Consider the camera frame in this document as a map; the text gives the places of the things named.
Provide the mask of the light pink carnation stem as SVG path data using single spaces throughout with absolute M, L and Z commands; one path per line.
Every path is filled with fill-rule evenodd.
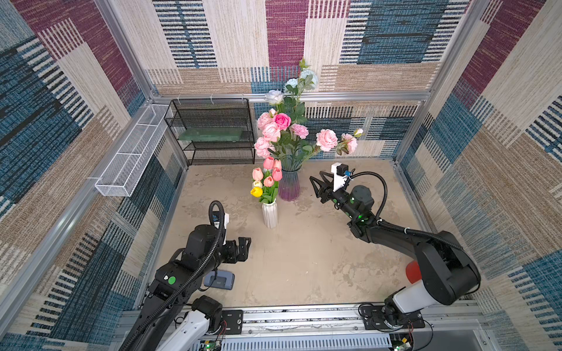
M 320 152 L 330 152 L 332 149 L 336 148 L 338 144 L 339 139 L 334 131 L 322 129 L 320 132 L 316 133 L 315 143 L 304 142 L 298 157 L 298 163 L 302 165 Z

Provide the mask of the pink carnation twin stem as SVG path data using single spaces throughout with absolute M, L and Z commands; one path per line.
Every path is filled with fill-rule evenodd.
M 335 151 L 336 154 L 353 154 L 358 147 L 358 139 L 362 136 L 364 130 L 358 129 L 355 130 L 352 134 L 343 133 L 341 134 L 339 139 L 339 144 L 336 148 L 332 149 L 331 151 Z

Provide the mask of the hot pink rose stem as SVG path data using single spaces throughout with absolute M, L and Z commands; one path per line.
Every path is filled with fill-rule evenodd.
M 291 169 L 291 157 L 289 156 L 291 148 L 288 144 L 291 141 L 291 132 L 289 131 L 291 118 L 284 113 L 279 113 L 274 117 L 274 122 L 280 130 L 280 136 L 273 143 L 275 152 L 282 163 L 282 168 L 289 171 Z

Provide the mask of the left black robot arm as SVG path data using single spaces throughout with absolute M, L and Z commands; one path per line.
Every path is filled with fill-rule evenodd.
M 214 225 L 199 225 L 188 237 L 187 246 L 155 274 L 138 318 L 121 350 L 191 350 L 201 337 L 225 328 L 222 304 L 202 295 L 204 277 L 223 264 L 248 259 L 252 239 L 226 241 L 225 231 Z

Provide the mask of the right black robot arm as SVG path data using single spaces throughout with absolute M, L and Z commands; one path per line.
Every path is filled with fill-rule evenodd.
M 310 177 L 316 197 L 322 203 L 332 203 L 344 213 L 355 238 L 377 244 L 412 258 L 419 267 L 421 278 L 384 300 L 381 306 L 360 304 L 358 313 L 367 329 L 398 331 L 422 320 L 422 310 L 432 305 L 452 305 L 467 294 L 478 291 L 482 276 L 476 263 L 449 232 L 429 233 L 404 228 L 382 218 L 388 195 L 384 194 L 377 211 L 369 188 L 356 185 L 348 191 L 352 180 L 366 172 L 348 171 L 338 165 L 332 173 L 322 171 Z

